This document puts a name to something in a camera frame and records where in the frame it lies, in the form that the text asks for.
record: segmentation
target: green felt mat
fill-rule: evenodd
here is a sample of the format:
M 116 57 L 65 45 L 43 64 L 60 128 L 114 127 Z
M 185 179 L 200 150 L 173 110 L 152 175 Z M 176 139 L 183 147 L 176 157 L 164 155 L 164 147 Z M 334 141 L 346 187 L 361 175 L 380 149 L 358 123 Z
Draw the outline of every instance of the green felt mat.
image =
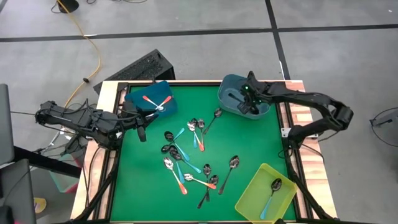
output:
M 278 158 L 282 149 L 280 130 L 275 106 L 264 118 L 253 121 L 223 112 L 212 124 L 205 136 L 206 151 L 193 148 L 193 133 L 187 121 L 203 118 L 209 124 L 218 107 L 217 86 L 172 86 L 178 104 L 178 113 L 155 120 L 146 130 L 147 142 L 140 142 L 135 130 L 126 133 L 121 151 L 118 179 L 114 193 L 111 221 L 236 221 L 245 220 L 235 209 L 244 189 L 262 163 L 287 176 L 286 164 Z M 176 135 L 181 128 L 185 132 L 176 140 L 190 156 L 190 162 L 202 169 L 208 163 L 212 175 L 220 178 L 217 189 L 229 171 L 229 160 L 234 155 L 240 158 L 239 167 L 232 171 L 224 193 L 210 191 L 210 202 L 197 209 L 205 194 L 205 186 L 198 182 L 185 182 L 187 195 L 182 195 L 177 181 L 163 163 L 165 156 L 160 148 L 168 142 L 164 132 Z M 183 173 L 191 173 L 206 180 L 203 173 L 179 162 Z M 285 220 L 295 220 L 292 204 L 284 215 Z

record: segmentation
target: yellow plastic tray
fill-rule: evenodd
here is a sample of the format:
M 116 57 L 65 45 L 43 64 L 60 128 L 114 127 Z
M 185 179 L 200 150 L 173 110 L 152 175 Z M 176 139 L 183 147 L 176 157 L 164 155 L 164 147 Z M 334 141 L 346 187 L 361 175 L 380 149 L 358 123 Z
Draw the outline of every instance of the yellow plastic tray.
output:
M 261 220 L 260 214 L 272 193 L 271 183 L 276 178 L 282 179 L 282 187 L 272 196 L 266 218 Z M 236 203 L 235 209 L 250 222 L 275 223 L 276 220 L 284 216 L 296 191 L 297 185 L 295 183 L 270 165 L 261 164 Z

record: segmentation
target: blue container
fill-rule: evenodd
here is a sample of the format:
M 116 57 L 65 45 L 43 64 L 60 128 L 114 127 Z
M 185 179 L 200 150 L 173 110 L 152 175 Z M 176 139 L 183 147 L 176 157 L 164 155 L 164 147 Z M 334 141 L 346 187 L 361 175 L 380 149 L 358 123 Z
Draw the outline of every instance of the blue container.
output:
M 252 114 L 250 111 L 246 114 L 242 114 L 242 112 L 240 112 L 238 109 L 240 101 L 228 96 L 230 93 L 232 93 L 236 98 L 244 101 L 244 97 L 239 90 L 246 80 L 247 78 L 241 77 L 239 75 L 230 74 L 225 76 L 221 82 L 220 88 L 218 89 L 218 102 L 220 107 L 226 111 L 244 116 L 245 118 L 249 119 L 260 119 L 269 111 L 270 106 L 267 103 L 257 105 L 259 114 Z

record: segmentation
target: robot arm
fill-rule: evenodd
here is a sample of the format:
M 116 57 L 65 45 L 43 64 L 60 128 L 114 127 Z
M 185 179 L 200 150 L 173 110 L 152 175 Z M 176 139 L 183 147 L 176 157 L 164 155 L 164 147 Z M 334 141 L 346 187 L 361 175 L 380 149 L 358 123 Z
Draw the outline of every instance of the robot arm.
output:
M 296 143 L 298 147 L 307 136 L 321 134 L 327 130 L 346 130 L 354 115 L 349 107 L 329 96 L 289 90 L 280 83 L 259 82 L 252 71 L 249 72 L 240 92 L 244 96 L 244 102 L 240 103 L 238 108 L 243 114 L 249 111 L 258 113 L 256 105 L 261 103 L 289 102 L 318 110 L 322 119 L 305 126 L 295 125 L 289 131 L 287 139 L 290 143 Z
M 124 102 L 120 116 L 103 110 L 90 108 L 86 101 L 77 110 L 58 106 L 54 101 L 40 105 L 35 114 L 36 122 L 61 124 L 76 131 L 81 136 L 93 138 L 99 146 L 117 150 L 121 147 L 122 133 L 128 129 L 137 129 L 139 139 L 146 141 L 145 128 L 156 119 L 156 110 L 136 108 L 132 102 Z

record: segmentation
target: black crate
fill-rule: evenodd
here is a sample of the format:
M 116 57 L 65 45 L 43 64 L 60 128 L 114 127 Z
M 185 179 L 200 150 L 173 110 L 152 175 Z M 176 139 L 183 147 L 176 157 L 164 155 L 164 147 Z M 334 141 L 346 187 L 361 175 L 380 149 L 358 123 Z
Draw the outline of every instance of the black crate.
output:
M 108 80 L 175 80 L 173 65 L 157 50 L 116 72 Z M 102 82 L 94 86 L 100 94 Z

